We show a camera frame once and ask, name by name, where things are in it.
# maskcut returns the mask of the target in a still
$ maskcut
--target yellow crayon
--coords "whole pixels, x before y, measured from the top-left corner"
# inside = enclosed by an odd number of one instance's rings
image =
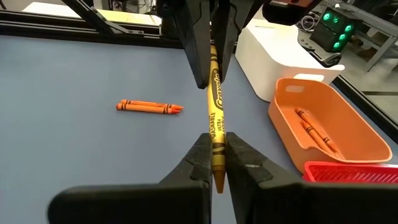
[[[217,51],[211,46],[211,63],[207,100],[209,109],[209,134],[213,150],[212,169],[217,192],[224,191],[225,180],[225,128],[223,98],[221,96],[221,78],[218,73]]]

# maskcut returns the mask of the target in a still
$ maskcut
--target crayon wrapper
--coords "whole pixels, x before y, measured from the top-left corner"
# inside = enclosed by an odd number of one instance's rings
[[[218,62],[214,46],[211,46],[211,64],[207,97],[209,134],[213,148],[213,165],[224,166],[225,128],[223,98],[221,96],[221,78],[218,73]]]

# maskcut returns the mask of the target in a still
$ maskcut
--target blue table surface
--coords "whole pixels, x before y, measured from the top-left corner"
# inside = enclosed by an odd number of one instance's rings
[[[158,182],[208,131],[206,91],[182,50],[0,36],[0,52],[0,223],[47,223],[52,197],[76,185]],[[185,109],[116,111],[121,99]],[[299,174],[235,58],[223,99],[227,131]],[[224,189],[213,223],[235,223]]]

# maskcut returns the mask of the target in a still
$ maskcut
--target orange crayon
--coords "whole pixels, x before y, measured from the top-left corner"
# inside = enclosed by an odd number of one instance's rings
[[[318,146],[326,153],[334,155],[334,153],[329,149],[322,138],[315,132],[315,130],[305,121],[301,120],[301,125],[304,127],[306,132],[311,136],[311,138],[318,144]]]
[[[142,111],[149,113],[163,113],[163,114],[176,114],[179,113],[179,110],[173,108],[161,108],[155,106],[142,106],[142,105],[129,105],[118,103],[116,105],[116,109],[118,110],[130,110],[130,111]]]
[[[155,106],[161,108],[172,108],[176,110],[183,110],[184,107],[179,105],[172,105],[167,103],[155,103],[155,102],[147,102],[147,101],[138,101],[138,100],[121,100],[120,103],[129,104],[129,105],[142,105],[142,106]]]
[[[342,159],[344,158],[338,150],[336,144],[328,137],[323,128],[310,115],[308,115],[304,110],[300,108],[296,108],[295,111],[306,123],[308,123],[314,129],[314,131],[319,135],[322,141],[326,143],[326,145],[332,151],[335,152],[337,157],[340,157]]]

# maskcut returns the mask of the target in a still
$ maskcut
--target crayola logo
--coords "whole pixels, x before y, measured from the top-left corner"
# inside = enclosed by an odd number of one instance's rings
[[[221,80],[217,68],[211,71],[211,77],[211,91],[213,92],[213,102],[218,109],[223,110],[223,98],[221,97]]]

